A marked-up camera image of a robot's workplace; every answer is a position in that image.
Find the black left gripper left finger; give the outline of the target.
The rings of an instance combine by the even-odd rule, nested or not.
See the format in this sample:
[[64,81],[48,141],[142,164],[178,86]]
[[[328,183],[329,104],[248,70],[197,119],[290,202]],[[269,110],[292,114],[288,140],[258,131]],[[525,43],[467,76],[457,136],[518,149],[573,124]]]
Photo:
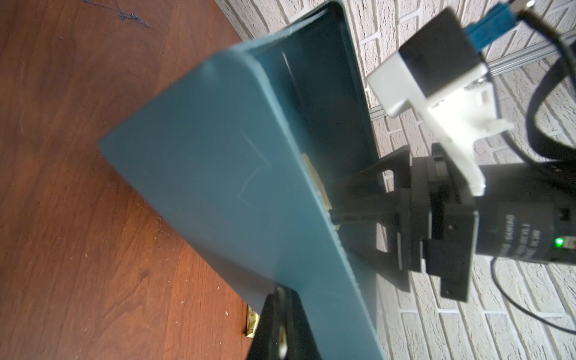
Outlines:
[[285,359],[288,353],[286,291],[278,287],[266,297],[246,359]]

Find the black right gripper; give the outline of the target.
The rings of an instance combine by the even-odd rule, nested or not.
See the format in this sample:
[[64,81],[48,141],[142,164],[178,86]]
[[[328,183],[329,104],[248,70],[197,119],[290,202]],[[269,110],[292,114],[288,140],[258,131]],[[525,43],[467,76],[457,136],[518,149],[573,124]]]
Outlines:
[[[391,172],[394,190],[379,178]],[[411,157],[404,145],[343,183],[346,202],[329,211],[333,221],[396,221],[385,225],[387,251],[369,240],[369,222],[337,225],[343,247],[398,290],[409,293],[409,272],[440,279],[440,295],[468,300],[479,211],[464,177],[443,147]]]

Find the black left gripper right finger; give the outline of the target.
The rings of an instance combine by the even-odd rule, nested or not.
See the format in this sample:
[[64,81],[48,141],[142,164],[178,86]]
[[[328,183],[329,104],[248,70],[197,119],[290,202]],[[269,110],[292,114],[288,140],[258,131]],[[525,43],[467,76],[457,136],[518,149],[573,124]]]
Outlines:
[[321,360],[314,335],[297,292],[286,293],[286,359]]

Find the yellow cookie packet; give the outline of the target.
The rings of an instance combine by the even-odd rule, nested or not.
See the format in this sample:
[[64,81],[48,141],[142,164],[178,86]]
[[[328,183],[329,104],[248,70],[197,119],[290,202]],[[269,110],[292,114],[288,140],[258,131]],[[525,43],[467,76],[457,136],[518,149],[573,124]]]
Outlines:
[[316,168],[312,164],[311,159],[305,153],[302,153],[301,157],[302,157],[302,160],[304,161],[308,171],[311,174],[311,177],[313,179],[314,184],[316,185],[316,187],[317,187],[317,189],[318,189],[318,191],[322,197],[322,201],[323,201],[325,209],[327,211],[332,210],[332,204],[329,200],[329,196],[327,194],[326,188],[322,182],[322,179],[320,178],[319,173],[317,172]]

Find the teal pulled-out drawer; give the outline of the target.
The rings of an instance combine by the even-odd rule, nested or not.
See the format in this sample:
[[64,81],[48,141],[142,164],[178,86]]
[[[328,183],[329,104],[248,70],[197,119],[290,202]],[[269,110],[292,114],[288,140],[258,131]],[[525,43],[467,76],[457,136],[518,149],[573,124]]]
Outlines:
[[378,158],[340,1],[206,60],[114,128],[100,153],[247,302],[295,290],[324,359],[383,359],[375,274],[331,205]]

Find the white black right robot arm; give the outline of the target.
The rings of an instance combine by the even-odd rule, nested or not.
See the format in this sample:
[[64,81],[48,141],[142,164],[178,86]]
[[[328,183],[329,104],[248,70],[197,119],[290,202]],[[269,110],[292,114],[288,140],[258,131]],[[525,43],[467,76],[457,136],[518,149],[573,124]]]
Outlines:
[[474,193],[457,154],[436,142],[429,157],[411,158],[407,147],[348,178],[363,185],[376,174],[394,173],[394,190],[376,193],[330,212],[336,225],[377,222],[394,230],[388,251],[355,249],[399,290],[408,291],[409,272],[440,280],[443,298],[468,300],[473,257],[486,255],[526,263],[575,264],[575,150],[543,134],[536,112],[565,78],[575,77],[570,46],[559,45],[559,60],[529,102],[526,133],[539,163],[508,131],[502,134],[519,163],[480,166],[484,190]]

